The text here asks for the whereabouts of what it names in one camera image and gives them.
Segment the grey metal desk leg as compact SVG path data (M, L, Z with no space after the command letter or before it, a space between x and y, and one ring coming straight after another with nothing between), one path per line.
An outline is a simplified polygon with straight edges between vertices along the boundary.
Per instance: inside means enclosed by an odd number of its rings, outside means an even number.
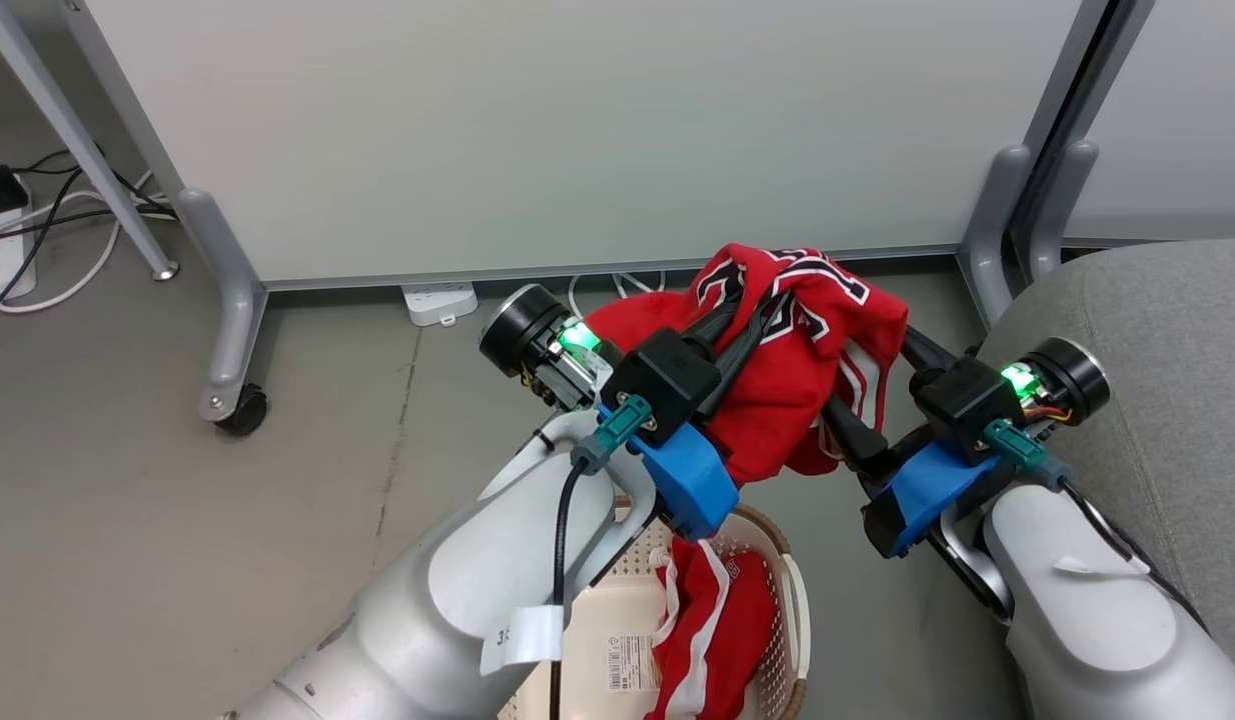
M88 182L111 210L115 220L149 264L156 282L169 282L182 266L170 261L157 245L144 220L128 198L128 190L115 177L98 144L93 142L85 123L61 91L49 68L44 65L19 20L14 17L5 0L0 0L0 54L22 83L23 90L35 101L44 119L56 128L56 135L70 151L77 165L86 174Z

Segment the black caster wheel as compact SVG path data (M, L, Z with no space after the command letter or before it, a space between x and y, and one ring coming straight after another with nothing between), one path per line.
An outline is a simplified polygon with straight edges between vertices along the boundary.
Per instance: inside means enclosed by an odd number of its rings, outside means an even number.
M230 437L245 438L261 429L268 415L269 400L259 384L247 383L241 388L236 409L227 417L215 421L215 427Z

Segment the narrow white partition board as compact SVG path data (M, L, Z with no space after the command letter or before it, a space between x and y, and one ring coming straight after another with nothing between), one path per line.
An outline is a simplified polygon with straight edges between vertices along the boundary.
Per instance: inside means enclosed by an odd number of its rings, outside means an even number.
M1112 0L1009 233L1028 282L1066 246L1235 240L1235 0Z

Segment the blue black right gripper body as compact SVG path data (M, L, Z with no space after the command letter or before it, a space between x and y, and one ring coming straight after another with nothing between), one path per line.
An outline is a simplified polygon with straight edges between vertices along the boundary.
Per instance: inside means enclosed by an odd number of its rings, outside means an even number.
M1110 401L1100 361L1070 340L1047 338L1015 363L995 369L1019 396L1025 420L1015 427L1028 430L1044 446L1055 429L1078 427ZM936 529L944 513L965 516L1007 484L1032 480L990 448L982 464L965 466L937 443L924 419L906 438L890 445L900 466L882 492L868 493L869 501L861 511L869 542L887 559L905 555Z

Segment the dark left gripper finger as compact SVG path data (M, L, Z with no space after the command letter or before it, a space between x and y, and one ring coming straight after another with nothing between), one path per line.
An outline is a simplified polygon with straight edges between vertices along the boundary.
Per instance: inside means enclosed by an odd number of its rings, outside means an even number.
M727 347L732 341L719 346L719 341L722 340L727 329L735 322L737 316L742 319L742 329L748 324L748 316L755 312L755 309L745 310L740 296L736 299L727 299L716 308L709 310L706 314L690 324L689 327L682 331L682 341L689 346L695 354L703 357L703 359L710 361L710 363L716 363L718 356L721 354L722 350Z
M739 337L718 356L719 384L716 388L716 412L727 401L727 396L730 396L732 388L736 387L745 366L748 364L748 359L751 359L751 356L755 354L755 351L757 351L760 343L764 340L764 333L768 332L768 329L773 324L777 324L777 316L781 315L783 305L789 300L790 291L782 291L781 295L772 296L772 299L760 305L748 316L748 324L745 325Z

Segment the red lettered jersey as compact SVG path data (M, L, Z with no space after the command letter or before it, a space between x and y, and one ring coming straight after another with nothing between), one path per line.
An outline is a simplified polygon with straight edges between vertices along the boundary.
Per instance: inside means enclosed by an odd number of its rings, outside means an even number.
M841 454L821 421L827 398L840 398L869 429L885 429L887 382L902 352L908 305L821 251L730 243L685 291L640 293L597 309L585 322L631 350L655 329L684 331L731 296L741 305L722 342L736 340L764 301L781 299L774 324L710 424L730 448L727 471L739 487L785 468L806 477L835 471Z

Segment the red white-striped shorts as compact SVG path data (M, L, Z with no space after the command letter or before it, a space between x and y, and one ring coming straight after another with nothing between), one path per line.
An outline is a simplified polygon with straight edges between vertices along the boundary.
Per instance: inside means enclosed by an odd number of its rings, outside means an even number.
M673 538L655 574L664 589L652 635L661 688L643 720L737 720L777 617L767 561Z

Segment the grey fabric sofa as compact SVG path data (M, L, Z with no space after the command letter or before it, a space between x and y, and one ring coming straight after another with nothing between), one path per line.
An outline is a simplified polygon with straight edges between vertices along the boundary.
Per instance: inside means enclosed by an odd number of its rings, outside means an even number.
M1235 664L1235 240L1070 261L1016 296L981 359L1005 366L1052 336L1100 361L1112 400L1049 448Z

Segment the basket barcode label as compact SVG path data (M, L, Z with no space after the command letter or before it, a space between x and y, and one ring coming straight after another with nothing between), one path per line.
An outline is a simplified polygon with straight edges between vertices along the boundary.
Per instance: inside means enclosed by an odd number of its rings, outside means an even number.
M652 635L611 635L605 651L605 688L609 693L658 692L661 671L655 662Z

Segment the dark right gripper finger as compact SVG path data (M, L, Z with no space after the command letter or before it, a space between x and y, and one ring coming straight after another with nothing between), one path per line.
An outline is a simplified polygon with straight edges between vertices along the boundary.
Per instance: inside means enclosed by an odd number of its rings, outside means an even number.
M919 332L914 325L909 325L902 340L902 359L910 366L913 379L932 379L946 373L960 363L960 357L932 341L927 333Z
M887 438L865 424L837 395L827 396L823 406L823 424L848 471L853 471L861 488L879 493L900 466L897 450Z

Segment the cream perforated laundry basket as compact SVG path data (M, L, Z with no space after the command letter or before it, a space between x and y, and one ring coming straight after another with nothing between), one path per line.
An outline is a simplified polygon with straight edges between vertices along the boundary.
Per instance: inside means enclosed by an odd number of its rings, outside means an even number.
M655 571L672 543L655 520L593 588L573 603L564 634L563 720L643 720L657 692L609 693L605 651L611 635L653 635L666 610ZM745 693L739 720L797 720L806 697L811 634L806 587L785 534L763 513L740 503L713 537L718 553L757 551L767 561L777 617L763 659Z

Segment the large white partition board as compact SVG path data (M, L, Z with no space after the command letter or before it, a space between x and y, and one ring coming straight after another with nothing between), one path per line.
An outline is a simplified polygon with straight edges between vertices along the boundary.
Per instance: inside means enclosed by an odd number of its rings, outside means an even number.
M58 0L219 277L198 410L282 291L998 238L1107 0Z

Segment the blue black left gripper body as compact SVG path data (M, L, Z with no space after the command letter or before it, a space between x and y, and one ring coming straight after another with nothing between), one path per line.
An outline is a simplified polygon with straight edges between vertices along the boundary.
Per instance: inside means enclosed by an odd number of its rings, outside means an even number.
M480 333L479 348L499 372L520 379L550 406L594 411L597 429L613 411L601 406L601 387L629 351L599 338L585 320L538 284L526 284L508 296ZM652 483L655 514L685 541L718 534L739 500L722 451L706 433L714 414L716 391L664 445L646 445L636 432L600 469L616 474L618 456L634 456ZM594 430L585 430L580 438Z

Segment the small white power strip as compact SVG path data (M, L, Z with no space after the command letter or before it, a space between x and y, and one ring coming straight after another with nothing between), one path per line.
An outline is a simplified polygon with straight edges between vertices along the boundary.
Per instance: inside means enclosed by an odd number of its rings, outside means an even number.
M399 287L408 317L416 327L452 327L462 316L475 312L477 293L471 283L403 284Z

